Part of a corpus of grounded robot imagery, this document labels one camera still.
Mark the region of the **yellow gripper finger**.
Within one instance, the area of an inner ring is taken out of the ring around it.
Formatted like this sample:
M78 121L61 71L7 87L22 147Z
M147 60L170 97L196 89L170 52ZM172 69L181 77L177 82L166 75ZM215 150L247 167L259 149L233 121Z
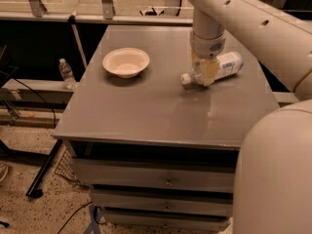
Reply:
M201 63L202 80L204 86L210 86L214 81L219 69L217 58L204 59Z
M202 76L200 59L194 51L191 51L192 76L199 79Z

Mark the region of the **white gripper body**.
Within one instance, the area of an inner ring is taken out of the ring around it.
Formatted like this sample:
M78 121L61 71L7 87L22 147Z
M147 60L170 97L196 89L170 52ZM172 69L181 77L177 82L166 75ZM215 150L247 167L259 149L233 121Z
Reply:
M204 39L190 32L190 46L199 59L211 59L220 54L225 46L225 33L214 39Z

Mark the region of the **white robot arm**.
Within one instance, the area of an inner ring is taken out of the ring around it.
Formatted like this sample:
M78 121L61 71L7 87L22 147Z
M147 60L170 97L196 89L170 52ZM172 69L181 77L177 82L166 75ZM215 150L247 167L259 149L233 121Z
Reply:
M312 233L311 28L258 0L188 0L190 43L201 59L226 34L295 96L261 117L242 141L233 189L233 234Z

